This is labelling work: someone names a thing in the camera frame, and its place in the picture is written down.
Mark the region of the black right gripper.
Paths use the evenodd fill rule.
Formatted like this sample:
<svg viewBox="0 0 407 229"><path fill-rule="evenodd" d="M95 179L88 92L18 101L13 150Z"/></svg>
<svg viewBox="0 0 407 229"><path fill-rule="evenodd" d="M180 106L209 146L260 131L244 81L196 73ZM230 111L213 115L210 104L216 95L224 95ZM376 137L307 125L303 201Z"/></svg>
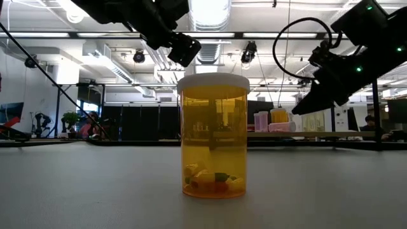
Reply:
<svg viewBox="0 0 407 229"><path fill-rule="evenodd" d="M357 54L337 55L320 45L309 62L317 68L309 93L292 109L306 115L343 105L362 87L392 70L392 45L377 43Z"/></svg>

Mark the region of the wooden shelf board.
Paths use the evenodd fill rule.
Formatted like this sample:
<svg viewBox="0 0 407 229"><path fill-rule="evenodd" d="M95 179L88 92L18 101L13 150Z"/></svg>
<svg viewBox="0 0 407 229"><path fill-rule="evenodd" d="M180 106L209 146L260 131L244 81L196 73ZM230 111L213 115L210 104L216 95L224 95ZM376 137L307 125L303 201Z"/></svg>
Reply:
<svg viewBox="0 0 407 229"><path fill-rule="evenodd" d="M375 132L248 132L248 137L374 137Z"/></svg>

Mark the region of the large orange medicine bottle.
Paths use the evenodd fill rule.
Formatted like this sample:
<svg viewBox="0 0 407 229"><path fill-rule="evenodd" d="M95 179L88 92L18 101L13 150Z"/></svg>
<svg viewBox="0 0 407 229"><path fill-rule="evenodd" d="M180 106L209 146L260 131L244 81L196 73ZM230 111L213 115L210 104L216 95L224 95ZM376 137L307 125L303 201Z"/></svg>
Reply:
<svg viewBox="0 0 407 229"><path fill-rule="evenodd" d="M183 193L245 194L249 90L249 80L232 73L200 73L178 82Z"/></svg>

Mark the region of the white column with signs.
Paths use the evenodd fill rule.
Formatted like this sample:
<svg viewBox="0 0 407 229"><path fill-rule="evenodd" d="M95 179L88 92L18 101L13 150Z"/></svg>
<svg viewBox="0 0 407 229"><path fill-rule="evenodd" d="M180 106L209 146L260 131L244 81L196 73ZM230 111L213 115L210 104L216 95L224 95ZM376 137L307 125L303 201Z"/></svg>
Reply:
<svg viewBox="0 0 407 229"><path fill-rule="evenodd" d="M347 105L336 106L333 109L319 111L319 115L322 117L323 132L332 132L333 127L335 128L335 132L347 132L347 111Z"/></svg>

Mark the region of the black cabinet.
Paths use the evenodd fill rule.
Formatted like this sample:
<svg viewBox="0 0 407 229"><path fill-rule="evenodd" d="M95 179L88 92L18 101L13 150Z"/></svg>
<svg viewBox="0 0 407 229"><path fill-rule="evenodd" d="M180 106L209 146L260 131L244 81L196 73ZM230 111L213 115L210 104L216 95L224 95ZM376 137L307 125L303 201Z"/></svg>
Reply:
<svg viewBox="0 0 407 229"><path fill-rule="evenodd" d="M248 101L247 102L247 123L254 124L254 114L260 111L270 112L275 106L273 102Z"/></svg>

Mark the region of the black beam with light strips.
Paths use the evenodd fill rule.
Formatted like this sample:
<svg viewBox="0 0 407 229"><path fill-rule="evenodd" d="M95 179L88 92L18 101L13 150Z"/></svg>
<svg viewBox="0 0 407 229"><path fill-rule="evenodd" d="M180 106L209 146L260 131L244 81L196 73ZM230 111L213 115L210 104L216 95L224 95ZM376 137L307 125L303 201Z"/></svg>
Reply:
<svg viewBox="0 0 407 229"><path fill-rule="evenodd" d="M140 39L137 32L10 32L19 39ZM277 32L185 32L187 36L197 39L275 39ZM328 39L324 32L282 33L281 38L297 40Z"/></svg>

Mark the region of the person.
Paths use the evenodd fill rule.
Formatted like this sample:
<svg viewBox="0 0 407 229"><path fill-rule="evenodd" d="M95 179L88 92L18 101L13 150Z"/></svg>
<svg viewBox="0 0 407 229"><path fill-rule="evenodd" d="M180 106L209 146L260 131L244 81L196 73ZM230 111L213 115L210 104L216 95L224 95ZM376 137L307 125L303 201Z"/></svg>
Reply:
<svg viewBox="0 0 407 229"><path fill-rule="evenodd" d="M375 132L376 130L379 131L382 141L390 141L390 134L386 133L383 128L376 128L375 125L375 117L372 115L367 115L365 117L365 126L360 127L361 132Z"/></svg>
<svg viewBox="0 0 407 229"><path fill-rule="evenodd" d="M103 131L99 130L99 127L96 126L90 118L87 118L85 124L82 125L79 132L76 134L76 137L80 139L89 139L94 135L99 139L106 138Z"/></svg>

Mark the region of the wide black monitor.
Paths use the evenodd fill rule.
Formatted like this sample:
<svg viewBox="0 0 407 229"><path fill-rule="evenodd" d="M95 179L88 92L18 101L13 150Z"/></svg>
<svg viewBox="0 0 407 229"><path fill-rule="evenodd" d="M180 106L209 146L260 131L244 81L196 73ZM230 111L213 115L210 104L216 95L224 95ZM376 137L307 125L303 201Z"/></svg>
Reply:
<svg viewBox="0 0 407 229"><path fill-rule="evenodd" d="M389 120L393 123L407 123L407 99L388 100Z"/></svg>

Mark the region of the green potted plant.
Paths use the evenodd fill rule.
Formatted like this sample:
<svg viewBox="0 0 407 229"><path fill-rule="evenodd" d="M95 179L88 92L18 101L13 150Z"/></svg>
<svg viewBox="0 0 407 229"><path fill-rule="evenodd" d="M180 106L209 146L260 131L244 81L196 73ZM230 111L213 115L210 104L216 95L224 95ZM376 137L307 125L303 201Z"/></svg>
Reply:
<svg viewBox="0 0 407 229"><path fill-rule="evenodd" d="M75 129L76 124L79 122L79 116L76 112L70 111L63 114L62 119L62 133L67 134L69 139L74 139L77 136Z"/></svg>

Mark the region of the grey table mat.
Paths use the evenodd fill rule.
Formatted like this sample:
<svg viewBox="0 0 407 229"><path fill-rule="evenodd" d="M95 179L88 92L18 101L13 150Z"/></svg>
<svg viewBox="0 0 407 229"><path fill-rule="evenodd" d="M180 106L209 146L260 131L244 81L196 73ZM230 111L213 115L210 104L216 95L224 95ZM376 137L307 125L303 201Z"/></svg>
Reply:
<svg viewBox="0 0 407 229"><path fill-rule="evenodd" d="M407 151L260 148L246 194L181 190L177 147L0 148L0 229L407 229Z"/></svg>

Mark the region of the silver round ceiling duct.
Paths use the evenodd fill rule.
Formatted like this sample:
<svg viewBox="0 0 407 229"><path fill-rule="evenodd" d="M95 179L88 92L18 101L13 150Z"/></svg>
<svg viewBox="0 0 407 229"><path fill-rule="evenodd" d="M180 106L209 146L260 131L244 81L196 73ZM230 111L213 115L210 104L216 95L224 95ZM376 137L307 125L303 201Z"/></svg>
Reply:
<svg viewBox="0 0 407 229"><path fill-rule="evenodd" d="M228 28L231 0L188 0L189 20L194 32L223 32ZM209 43L201 42L202 48L197 54L194 73L217 72L221 60L223 45L221 40Z"/></svg>

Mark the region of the white rectangular ceiling duct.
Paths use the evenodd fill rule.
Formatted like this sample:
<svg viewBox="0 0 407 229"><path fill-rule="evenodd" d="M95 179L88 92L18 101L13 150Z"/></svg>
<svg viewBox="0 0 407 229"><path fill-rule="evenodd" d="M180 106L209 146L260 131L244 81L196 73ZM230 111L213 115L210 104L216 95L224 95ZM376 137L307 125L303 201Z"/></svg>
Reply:
<svg viewBox="0 0 407 229"><path fill-rule="evenodd" d="M140 82L135 80L122 65L120 65L111 56L112 49L107 44L98 45L95 41L87 41L83 45L83 55L89 57L92 62L98 66L105 67L110 73L114 74L118 79L122 80L123 84L130 85L135 88L143 97L155 98L156 93L152 89L145 86L140 86Z"/></svg>

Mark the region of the black partition wall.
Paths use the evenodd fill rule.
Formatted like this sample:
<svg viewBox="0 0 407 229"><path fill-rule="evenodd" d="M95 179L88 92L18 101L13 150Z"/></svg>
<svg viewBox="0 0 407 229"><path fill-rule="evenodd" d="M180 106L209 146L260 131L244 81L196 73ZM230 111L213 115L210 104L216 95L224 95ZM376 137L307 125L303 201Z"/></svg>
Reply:
<svg viewBox="0 0 407 229"><path fill-rule="evenodd" d="M114 141L158 141L179 138L176 107L106 106L102 126Z"/></svg>

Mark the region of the black metal table frame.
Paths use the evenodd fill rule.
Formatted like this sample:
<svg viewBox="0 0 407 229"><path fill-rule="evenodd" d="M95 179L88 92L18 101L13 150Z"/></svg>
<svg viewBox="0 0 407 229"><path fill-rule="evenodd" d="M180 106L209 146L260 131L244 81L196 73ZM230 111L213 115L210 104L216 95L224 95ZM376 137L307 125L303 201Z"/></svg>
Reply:
<svg viewBox="0 0 407 229"><path fill-rule="evenodd" d="M179 141L95 141L95 140L68 140L68 139L33 139L25 142L12 140L1 140L0 148L18 148L29 146L42 146L53 144L69 143L90 143L95 146L145 146L145 147L169 147L181 146ZM361 149L369 151L407 151L407 143L400 142L376 142L366 141L331 141L331 142L310 142L310 141L249 141L249 148L271 148L271 147L335 147L347 149Z"/></svg>

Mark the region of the dark wall screen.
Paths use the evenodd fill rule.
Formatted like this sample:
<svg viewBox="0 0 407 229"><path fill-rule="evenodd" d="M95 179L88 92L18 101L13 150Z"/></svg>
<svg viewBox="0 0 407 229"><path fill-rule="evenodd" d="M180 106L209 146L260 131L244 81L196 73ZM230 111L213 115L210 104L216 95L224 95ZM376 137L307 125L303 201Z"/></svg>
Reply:
<svg viewBox="0 0 407 229"><path fill-rule="evenodd" d="M7 103L0 105L0 123L7 123L13 119L20 121L24 108L23 102Z"/></svg>

